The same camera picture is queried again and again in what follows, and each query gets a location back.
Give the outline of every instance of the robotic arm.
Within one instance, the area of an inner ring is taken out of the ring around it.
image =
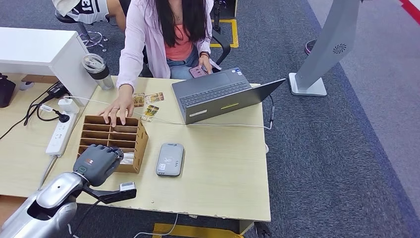
[[[76,214],[76,198],[82,191],[105,204],[135,198],[137,190],[133,182],[120,184],[117,191],[90,188],[102,185],[123,156],[119,148],[89,146],[76,160],[73,172],[58,175],[26,199],[3,224],[0,238],[49,238],[57,234]]]

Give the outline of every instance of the smartphone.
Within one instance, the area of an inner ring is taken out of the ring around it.
[[[207,73],[203,70],[202,66],[197,66],[190,69],[190,73],[194,78],[198,78],[204,75],[207,75]]]

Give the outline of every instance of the cardboard organizer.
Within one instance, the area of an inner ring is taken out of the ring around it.
[[[149,136],[141,120],[126,118],[125,125],[117,118],[117,126],[105,124],[101,116],[85,116],[77,157],[91,144],[117,146],[124,153],[134,152],[133,164],[120,164],[116,172],[139,173]]]

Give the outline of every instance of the jeans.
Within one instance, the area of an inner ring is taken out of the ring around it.
[[[171,71],[172,79],[192,79],[193,76],[190,73],[190,69],[198,66],[198,51],[196,47],[193,47],[193,51],[183,61],[173,61],[166,59],[169,69]]]

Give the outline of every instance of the speaker grille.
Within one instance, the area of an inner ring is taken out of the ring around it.
[[[345,52],[347,49],[347,45],[346,44],[338,44],[334,47],[334,49],[332,50],[332,52],[334,54],[341,54],[343,52]]]

